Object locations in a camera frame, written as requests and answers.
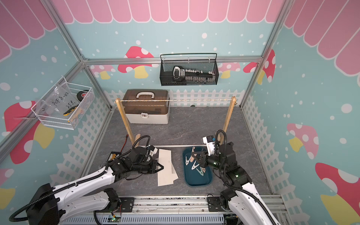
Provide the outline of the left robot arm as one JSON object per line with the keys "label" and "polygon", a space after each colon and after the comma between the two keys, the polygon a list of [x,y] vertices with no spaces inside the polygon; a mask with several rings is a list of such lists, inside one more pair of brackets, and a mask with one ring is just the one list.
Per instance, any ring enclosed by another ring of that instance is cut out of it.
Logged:
{"label": "left robot arm", "polygon": [[28,221],[30,225],[58,225],[68,218],[87,212],[114,213],[122,207],[117,192],[109,185],[130,175],[155,174],[164,169],[153,158],[155,147],[137,143],[149,135],[138,138],[127,152],[111,152],[101,169],[75,181],[52,187],[49,183],[38,188],[31,201],[15,211],[10,222]]}

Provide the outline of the green clothespin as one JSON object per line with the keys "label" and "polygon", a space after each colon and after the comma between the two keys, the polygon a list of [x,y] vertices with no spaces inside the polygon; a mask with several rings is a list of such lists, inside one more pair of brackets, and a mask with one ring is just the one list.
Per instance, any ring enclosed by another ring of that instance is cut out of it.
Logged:
{"label": "green clothespin", "polygon": [[204,172],[202,171],[202,169],[196,168],[196,171],[197,171],[201,176],[204,176]]}

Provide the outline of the white clothespin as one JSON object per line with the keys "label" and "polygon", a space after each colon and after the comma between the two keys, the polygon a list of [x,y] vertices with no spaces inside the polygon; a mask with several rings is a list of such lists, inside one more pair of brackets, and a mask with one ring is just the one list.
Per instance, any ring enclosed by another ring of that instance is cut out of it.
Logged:
{"label": "white clothespin", "polygon": [[199,164],[197,163],[197,161],[195,160],[192,167],[191,167],[191,170],[195,170],[196,168],[199,167]]}
{"label": "white clothespin", "polygon": [[185,165],[188,166],[189,165],[189,162],[190,162],[191,158],[189,157],[185,157]]}

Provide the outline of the white postcard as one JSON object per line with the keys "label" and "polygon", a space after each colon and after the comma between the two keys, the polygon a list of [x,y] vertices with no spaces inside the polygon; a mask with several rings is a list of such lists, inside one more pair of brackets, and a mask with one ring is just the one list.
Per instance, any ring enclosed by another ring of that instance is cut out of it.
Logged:
{"label": "white postcard", "polygon": [[164,167],[158,172],[159,176],[170,176],[172,175],[172,158],[171,151],[159,149],[158,162]]}
{"label": "white postcard", "polygon": [[164,168],[162,171],[157,173],[157,185],[159,187],[172,184],[173,181],[171,180],[171,168]]}
{"label": "white postcard", "polygon": [[173,166],[173,164],[171,164],[171,180],[174,182],[175,180],[177,180],[179,177],[177,175],[177,172]]}

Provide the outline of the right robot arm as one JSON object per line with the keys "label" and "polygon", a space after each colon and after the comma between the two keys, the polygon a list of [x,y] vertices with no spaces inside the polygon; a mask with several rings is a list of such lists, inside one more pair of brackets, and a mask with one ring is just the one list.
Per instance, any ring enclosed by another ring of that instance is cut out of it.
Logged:
{"label": "right robot arm", "polygon": [[246,170],[238,164],[226,132],[220,129],[214,136],[204,137],[203,142],[207,150],[191,155],[200,167],[212,169],[226,187],[219,196],[220,207],[231,214],[226,219],[234,225],[279,225]]}

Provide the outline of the pink clothespin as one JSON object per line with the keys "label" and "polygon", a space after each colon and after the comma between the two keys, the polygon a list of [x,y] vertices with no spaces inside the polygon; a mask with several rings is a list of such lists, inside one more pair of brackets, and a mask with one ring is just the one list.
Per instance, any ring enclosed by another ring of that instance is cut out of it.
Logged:
{"label": "pink clothespin", "polygon": [[192,153],[193,152],[195,152],[195,146],[194,147],[192,147],[192,152],[191,152],[191,154],[190,154],[190,162],[193,162],[194,161],[194,157],[192,156]]}

